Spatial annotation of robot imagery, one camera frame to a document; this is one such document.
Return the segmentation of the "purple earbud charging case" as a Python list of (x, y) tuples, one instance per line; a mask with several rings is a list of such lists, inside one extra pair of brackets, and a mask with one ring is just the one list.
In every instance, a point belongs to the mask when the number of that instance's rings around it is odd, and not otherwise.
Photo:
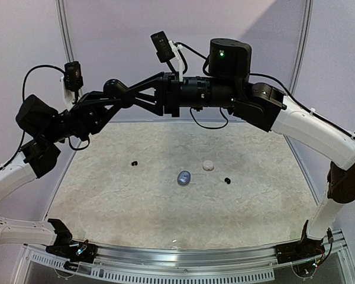
[(180, 186), (187, 186), (191, 181), (191, 173), (183, 170), (177, 176), (177, 184)]

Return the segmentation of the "white round charging case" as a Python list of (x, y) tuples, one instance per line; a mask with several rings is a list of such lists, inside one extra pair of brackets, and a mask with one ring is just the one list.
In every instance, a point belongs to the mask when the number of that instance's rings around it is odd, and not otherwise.
[(202, 162), (202, 168), (205, 171), (212, 171), (214, 170), (214, 162), (211, 160), (205, 160)]

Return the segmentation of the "black oval charging case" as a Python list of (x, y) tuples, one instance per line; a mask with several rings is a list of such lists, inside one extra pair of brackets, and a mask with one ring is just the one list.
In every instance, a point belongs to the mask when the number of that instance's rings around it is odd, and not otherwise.
[(109, 99), (114, 99), (121, 108), (130, 108), (134, 104), (133, 97), (128, 94), (128, 87), (118, 79), (106, 81), (103, 92)]

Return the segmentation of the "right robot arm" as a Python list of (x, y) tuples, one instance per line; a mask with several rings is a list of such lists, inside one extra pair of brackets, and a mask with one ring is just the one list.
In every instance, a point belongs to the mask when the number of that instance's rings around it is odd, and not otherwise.
[(355, 132), (337, 126), (299, 103), (279, 85), (250, 83), (251, 46), (237, 40), (214, 38), (203, 65), (204, 75), (159, 73), (132, 87), (133, 104), (156, 115), (179, 116), (181, 107), (226, 108), (243, 121), (266, 132), (293, 138), (330, 160), (328, 189), (314, 216), (305, 223), (294, 246), (308, 257), (345, 204), (355, 200)]

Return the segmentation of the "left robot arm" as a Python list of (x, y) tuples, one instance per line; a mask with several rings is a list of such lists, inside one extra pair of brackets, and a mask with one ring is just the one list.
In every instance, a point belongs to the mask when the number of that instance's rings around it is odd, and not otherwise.
[[(54, 169), (61, 153), (57, 143), (71, 137), (89, 142), (90, 136), (99, 133), (124, 107), (122, 95), (113, 92), (87, 93), (63, 112), (35, 95), (25, 98), (16, 122), (32, 139), (0, 167), (0, 201)], [(0, 217), (2, 244), (41, 244), (54, 247), (64, 257), (76, 252), (71, 232), (58, 219), (32, 222)]]

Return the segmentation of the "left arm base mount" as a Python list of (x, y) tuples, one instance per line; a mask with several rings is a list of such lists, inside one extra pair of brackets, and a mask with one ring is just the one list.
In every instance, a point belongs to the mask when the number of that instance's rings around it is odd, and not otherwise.
[(47, 246), (46, 252), (69, 259), (70, 262), (93, 263), (98, 252), (98, 246), (88, 240), (83, 242), (72, 241), (70, 244), (63, 246)]

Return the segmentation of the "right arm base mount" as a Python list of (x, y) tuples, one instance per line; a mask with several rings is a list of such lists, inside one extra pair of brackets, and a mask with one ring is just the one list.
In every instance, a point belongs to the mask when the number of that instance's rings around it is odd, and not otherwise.
[(309, 259), (325, 253), (324, 238), (315, 240), (304, 233), (298, 241), (274, 246), (279, 264)]

